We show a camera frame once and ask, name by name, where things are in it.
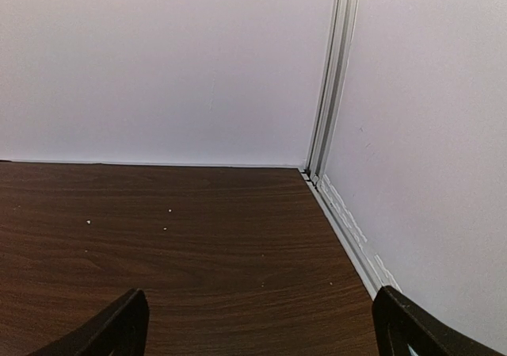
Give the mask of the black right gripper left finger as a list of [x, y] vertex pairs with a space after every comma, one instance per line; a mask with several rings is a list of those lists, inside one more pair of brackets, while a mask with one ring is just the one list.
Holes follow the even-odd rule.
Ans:
[[62, 338], [33, 355], [143, 355], [150, 309], [141, 289], [130, 289]]

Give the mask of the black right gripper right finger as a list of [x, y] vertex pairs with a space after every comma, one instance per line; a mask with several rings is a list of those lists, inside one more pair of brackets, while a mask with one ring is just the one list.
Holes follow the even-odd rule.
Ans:
[[498, 355], [450, 328], [387, 285], [372, 304], [375, 337], [380, 355]]

